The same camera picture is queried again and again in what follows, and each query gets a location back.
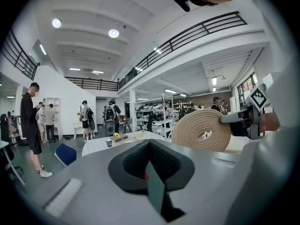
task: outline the blue chair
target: blue chair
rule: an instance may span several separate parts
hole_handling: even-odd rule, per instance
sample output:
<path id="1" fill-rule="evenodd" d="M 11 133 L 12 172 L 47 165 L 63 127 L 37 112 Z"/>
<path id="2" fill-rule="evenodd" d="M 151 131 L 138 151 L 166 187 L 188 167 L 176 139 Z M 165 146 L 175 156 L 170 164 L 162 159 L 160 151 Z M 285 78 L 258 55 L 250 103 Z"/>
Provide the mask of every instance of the blue chair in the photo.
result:
<path id="1" fill-rule="evenodd" d="M 54 155 L 64 166 L 68 166 L 72 162 L 76 161 L 77 152 L 74 148 L 71 148 L 65 145 L 64 143 L 62 143 L 55 150 Z"/>

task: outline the white ceiling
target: white ceiling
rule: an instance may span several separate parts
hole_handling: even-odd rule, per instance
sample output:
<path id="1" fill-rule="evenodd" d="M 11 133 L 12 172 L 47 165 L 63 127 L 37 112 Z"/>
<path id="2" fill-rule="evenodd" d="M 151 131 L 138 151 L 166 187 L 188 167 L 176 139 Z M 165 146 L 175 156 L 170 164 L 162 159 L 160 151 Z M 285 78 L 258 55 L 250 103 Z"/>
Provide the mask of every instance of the white ceiling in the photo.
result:
<path id="1" fill-rule="evenodd" d="M 49 25 L 47 29 L 54 30 L 49 33 L 53 36 L 43 41 L 49 42 L 45 44 L 47 49 L 58 48 L 65 75 L 105 80 L 111 80 L 117 62 L 143 27 L 164 9 L 174 6 L 173 0 L 39 0 L 43 2 L 47 6 L 43 7 L 45 12 L 36 13 L 37 26 L 47 16 L 62 21 L 59 29 Z M 110 29 L 117 29 L 119 37 L 110 38 Z M 104 74 L 97 76 L 84 72 L 84 68 Z"/>
<path id="2" fill-rule="evenodd" d="M 177 66 L 138 86 L 136 97 L 158 98 L 165 89 L 176 91 L 176 94 L 190 95 L 203 91 L 212 92 L 213 87 L 217 88 L 216 92 L 227 89 L 245 67 L 252 65 L 260 50 L 235 52 L 189 66 Z M 212 86 L 212 78 L 216 76 L 217 85 Z"/>
<path id="3" fill-rule="evenodd" d="M 0 73 L 0 98 L 6 98 L 7 96 L 16 96 L 18 83 L 9 79 L 2 73 Z M 23 88 L 23 94 L 27 91 L 27 88 Z"/>

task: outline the robotic arm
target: robotic arm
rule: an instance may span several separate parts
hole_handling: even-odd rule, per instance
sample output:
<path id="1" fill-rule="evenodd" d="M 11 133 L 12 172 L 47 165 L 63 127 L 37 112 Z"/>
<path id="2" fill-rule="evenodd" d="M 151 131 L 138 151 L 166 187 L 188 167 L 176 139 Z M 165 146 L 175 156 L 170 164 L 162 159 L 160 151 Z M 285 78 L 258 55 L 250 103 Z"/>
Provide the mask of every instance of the robotic arm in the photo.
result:
<path id="1" fill-rule="evenodd" d="M 265 85 L 252 89 L 250 95 L 240 104 L 241 110 L 220 118 L 220 123 L 229 124 L 233 136 L 247 136 L 252 140 L 261 139 L 260 115 L 267 103 Z"/>

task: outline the cup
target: cup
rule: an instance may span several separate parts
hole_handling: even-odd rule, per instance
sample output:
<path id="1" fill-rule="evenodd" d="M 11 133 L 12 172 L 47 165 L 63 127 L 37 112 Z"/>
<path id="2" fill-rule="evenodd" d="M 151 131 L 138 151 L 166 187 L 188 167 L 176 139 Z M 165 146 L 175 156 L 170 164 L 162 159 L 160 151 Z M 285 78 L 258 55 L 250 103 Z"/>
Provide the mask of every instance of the cup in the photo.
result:
<path id="1" fill-rule="evenodd" d="M 107 139 L 107 140 L 106 140 L 106 144 L 107 144 L 107 146 L 110 148 L 111 146 L 114 145 L 114 141 L 113 141 L 112 139 Z"/>

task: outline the beige webbing roll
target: beige webbing roll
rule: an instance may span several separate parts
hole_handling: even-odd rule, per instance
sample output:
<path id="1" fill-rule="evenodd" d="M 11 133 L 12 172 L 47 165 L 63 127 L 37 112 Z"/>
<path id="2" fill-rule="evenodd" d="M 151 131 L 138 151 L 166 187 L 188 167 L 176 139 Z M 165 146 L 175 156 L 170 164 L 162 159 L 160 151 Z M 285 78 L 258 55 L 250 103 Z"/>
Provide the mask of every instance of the beige webbing roll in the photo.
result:
<path id="1" fill-rule="evenodd" d="M 213 109 L 201 109 L 184 116 L 172 132 L 172 142 L 188 148 L 225 151 L 231 137 L 229 125 L 220 124 L 223 115 Z M 212 131 L 203 139 L 204 132 Z"/>

